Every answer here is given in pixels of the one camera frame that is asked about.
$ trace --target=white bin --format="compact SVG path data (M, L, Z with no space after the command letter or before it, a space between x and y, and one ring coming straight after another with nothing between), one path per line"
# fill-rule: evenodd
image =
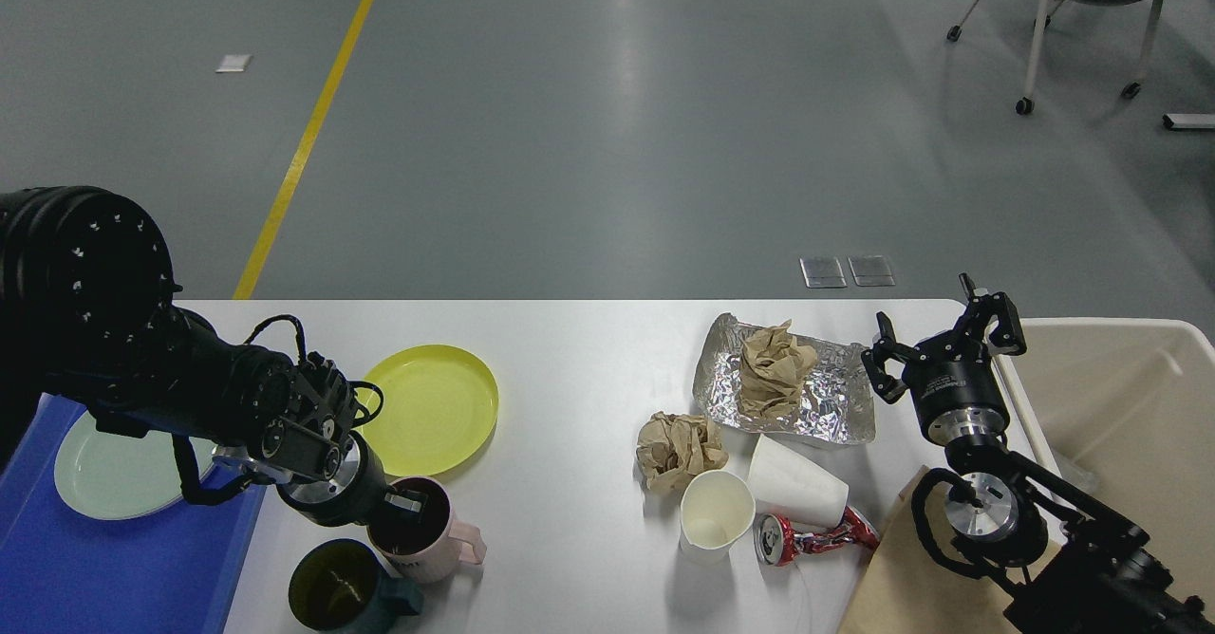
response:
M1179 319L1022 319L1013 360L1050 447L1151 534L1169 593L1215 601L1215 350ZM1061 469L1066 463L1061 462Z

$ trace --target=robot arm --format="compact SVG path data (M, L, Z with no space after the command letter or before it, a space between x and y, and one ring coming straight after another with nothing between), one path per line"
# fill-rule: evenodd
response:
M84 187L0 196L0 381L13 386L6 412L22 420L49 392L86 406L98 430L168 432L191 503L273 483L288 505L326 526L422 509L424 499L391 491L355 431L379 413L355 389L382 404L378 387L307 352L299 319L266 319L230 345L200 315L173 305L177 291L164 237L135 202ZM253 344L276 322L294 323L296 357ZM215 459L238 477L203 489L187 436L215 442Z
M1203 602L1179 602L1164 590L1169 571L1143 547L1137 525L1044 466L1010 452L1004 432L1008 412L991 373L994 353L1024 353L1016 306L1002 293L977 289L967 274L966 311L951 330L915 347L894 339L886 315L877 313L878 336L861 358L878 396L893 404L911 392L920 431L945 448L950 469L933 469L911 497L916 533L938 565L973 579L993 579L1012 596L1004 615L1016 629L1033 634L1215 633L1203 618ZM990 334L987 328L996 319ZM902 379L886 362L904 364ZM965 561L940 550L927 517L927 499L949 485L944 513L951 544ZM1056 503L1036 486L1067 500ZM1067 544L1030 579L1027 566L1046 549L1040 510L1063 521ZM1022 568L1023 582L1007 577Z

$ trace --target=mug handle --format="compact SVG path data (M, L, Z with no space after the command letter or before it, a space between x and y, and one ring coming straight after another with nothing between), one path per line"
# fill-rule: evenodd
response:
M485 542L481 540L481 531L474 525L452 521L451 538L463 542L459 548L459 561L471 565L485 562Z
M384 605L395 615L422 615L422 590L408 577L384 579Z

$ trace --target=foil tray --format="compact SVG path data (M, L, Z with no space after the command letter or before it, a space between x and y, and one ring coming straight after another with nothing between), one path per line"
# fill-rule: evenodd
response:
M857 343L837 345L793 335L798 345L810 345L819 353L819 364L807 375L802 389L802 408L774 420L739 413L742 340L756 330L759 327L739 323L729 313L717 317L708 328L691 386L691 396L708 418L746 432L803 436L807 445L820 448L872 442L874 392L860 363L865 346Z

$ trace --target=yellow floor line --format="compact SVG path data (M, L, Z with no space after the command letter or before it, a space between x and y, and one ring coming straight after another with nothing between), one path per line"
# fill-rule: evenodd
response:
M321 134L321 125L324 124L324 118L329 114L329 106L333 103L334 94L338 92L338 85L341 85L341 77L346 73L346 63L350 62L350 55L355 50L355 43L358 41L358 34L363 29L367 12L372 9L373 1L375 0L358 2L358 9L350 21L350 28L346 29L346 39L343 40L338 56L333 60L329 78L324 80L324 89L321 89L321 97L316 98L312 117L309 118L307 125L304 128L304 136L300 137L300 145L295 148L295 157L292 158L290 166L287 168L287 176L283 176L283 183L278 187L278 196L275 197L273 205L270 206L270 215L266 215L266 222L261 226L261 234L258 236L258 240L253 245L253 254L249 254L249 261L244 265L241 283L237 284L236 293L232 295L233 300L248 300L253 296L253 289L258 287L261 270L266 266L266 257L270 256L270 248L275 244L275 237L278 237L278 227L282 226L283 217L287 215L287 206L290 206L292 196L295 196L295 187L299 185L304 166L307 166L309 154L312 154L312 145L316 145L317 134Z

